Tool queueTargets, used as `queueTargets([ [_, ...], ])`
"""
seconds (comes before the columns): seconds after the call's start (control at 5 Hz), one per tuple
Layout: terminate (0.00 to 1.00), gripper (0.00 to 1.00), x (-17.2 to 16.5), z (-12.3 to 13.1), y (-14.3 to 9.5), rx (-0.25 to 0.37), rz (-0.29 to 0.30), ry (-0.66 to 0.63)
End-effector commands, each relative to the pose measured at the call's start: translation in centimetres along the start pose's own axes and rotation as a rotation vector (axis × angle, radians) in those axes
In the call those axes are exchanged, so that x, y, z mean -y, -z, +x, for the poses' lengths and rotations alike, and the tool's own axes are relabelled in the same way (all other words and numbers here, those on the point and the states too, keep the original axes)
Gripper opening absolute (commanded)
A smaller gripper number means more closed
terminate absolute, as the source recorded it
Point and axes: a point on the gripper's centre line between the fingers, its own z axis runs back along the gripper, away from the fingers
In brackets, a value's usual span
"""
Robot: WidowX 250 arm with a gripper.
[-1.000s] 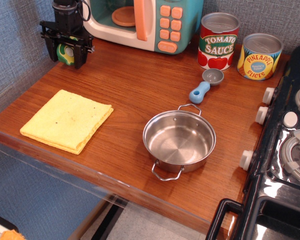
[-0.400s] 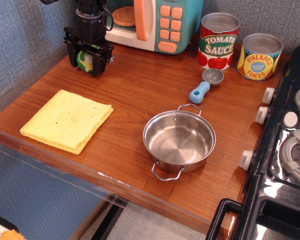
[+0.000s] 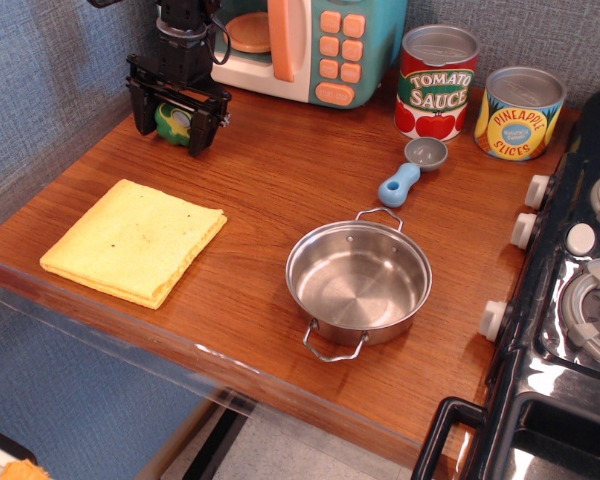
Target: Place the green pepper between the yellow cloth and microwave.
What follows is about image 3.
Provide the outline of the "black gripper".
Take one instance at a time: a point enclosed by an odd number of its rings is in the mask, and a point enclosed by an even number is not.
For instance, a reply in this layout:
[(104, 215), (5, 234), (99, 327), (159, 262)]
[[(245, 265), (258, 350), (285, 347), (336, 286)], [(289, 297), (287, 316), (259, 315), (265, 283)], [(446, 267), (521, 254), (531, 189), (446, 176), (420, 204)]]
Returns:
[(211, 78), (215, 65), (216, 29), (169, 29), (159, 33), (158, 54), (127, 57), (127, 86), (137, 130), (143, 136), (156, 130), (155, 110), (160, 102), (172, 103), (193, 114), (189, 155), (207, 149), (219, 126), (228, 124), (231, 94)]

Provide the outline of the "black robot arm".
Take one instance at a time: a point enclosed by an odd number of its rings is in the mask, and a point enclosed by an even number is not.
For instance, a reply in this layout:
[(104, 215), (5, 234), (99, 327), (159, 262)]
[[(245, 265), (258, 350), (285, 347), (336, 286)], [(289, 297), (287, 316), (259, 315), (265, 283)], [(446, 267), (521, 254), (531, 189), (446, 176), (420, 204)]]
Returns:
[(216, 12), (219, 1), (158, 1), (158, 54), (127, 57), (127, 87), (137, 130), (153, 132), (195, 157), (211, 146), (229, 122), (231, 94), (212, 78), (218, 32), (227, 29)]

